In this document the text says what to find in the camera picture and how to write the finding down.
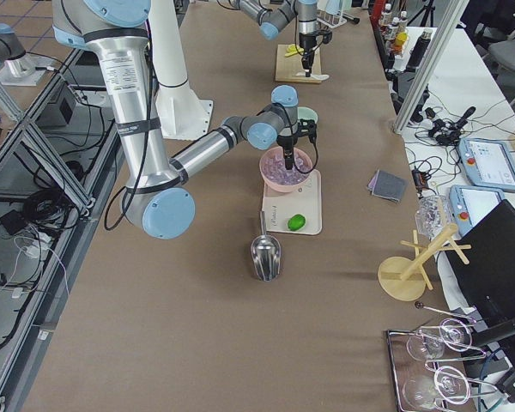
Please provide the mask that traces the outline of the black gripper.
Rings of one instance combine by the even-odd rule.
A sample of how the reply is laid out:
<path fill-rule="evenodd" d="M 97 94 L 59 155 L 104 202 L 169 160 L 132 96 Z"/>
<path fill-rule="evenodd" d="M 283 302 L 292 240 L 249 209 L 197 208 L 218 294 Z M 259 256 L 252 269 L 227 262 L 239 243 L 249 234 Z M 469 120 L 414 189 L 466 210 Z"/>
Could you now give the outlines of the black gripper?
<path fill-rule="evenodd" d="M 276 139 L 276 143 L 282 147 L 284 166 L 287 170 L 292 170 L 294 168 L 294 147 L 297 142 L 298 137 L 296 135 L 279 135 Z"/>
<path fill-rule="evenodd" d="M 299 46 L 303 48 L 301 63 L 305 77 L 310 77 L 312 74 L 312 60 L 318 45 L 317 37 L 318 32 L 299 33 Z"/>

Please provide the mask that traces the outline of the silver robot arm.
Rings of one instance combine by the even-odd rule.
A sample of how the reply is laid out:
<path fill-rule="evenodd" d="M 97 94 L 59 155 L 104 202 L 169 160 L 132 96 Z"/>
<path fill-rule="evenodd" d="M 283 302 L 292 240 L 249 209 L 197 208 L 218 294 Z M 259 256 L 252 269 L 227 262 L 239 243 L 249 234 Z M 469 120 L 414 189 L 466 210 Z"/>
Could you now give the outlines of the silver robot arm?
<path fill-rule="evenodd" d="M 121 215 L 147 235 L 174 239 L 189 228 L 196 206 L 183 185 L 237 143 L 266 150 L 298 138 L 298 95 L 281 85 L 258 114 L 226 118 L 169 157 L 168 125 L 204 114 L 186 77 L 173 2 L 55 1 L 52 10 L 57 42 L 98 58 L 130 170 Z"/>
<path fill-rule="evenodd" d="M 320 35 L 318 24 L 318 2 L 313 0 L 283 1 L 276 9 L 266 9 L 259 1 L 228 1 L 224 9 L 242 11 L 251 17 L 260 27 L 261 34 L 269 40 L 278 34 L 292 21 L 297 21 L 298 45 L 301 64 L 305 77 L 312 76 L 315 51 L 318 48 L 317 37 Z"/>

